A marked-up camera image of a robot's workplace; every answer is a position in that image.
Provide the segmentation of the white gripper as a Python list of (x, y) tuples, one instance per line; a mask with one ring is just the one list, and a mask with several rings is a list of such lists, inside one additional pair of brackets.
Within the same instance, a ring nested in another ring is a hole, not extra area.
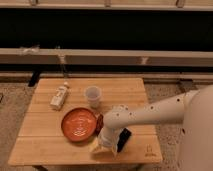
[(114, 156), (117, 155), (117, 143), (122, 129), (111, 129), (103, 127), (89, 147), (89, 152), (92, 154), (102, 152), (104, 149), (110, 151)]

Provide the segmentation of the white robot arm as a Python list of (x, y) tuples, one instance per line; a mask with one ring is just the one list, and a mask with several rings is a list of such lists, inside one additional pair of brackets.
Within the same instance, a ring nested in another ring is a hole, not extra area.
[(178, 171), (213, 171), (213, 85), (191, 90), (136, 109), (113, 106), (91, 152), (105, 147), (114, 155), (127, 126), (181, 124)]

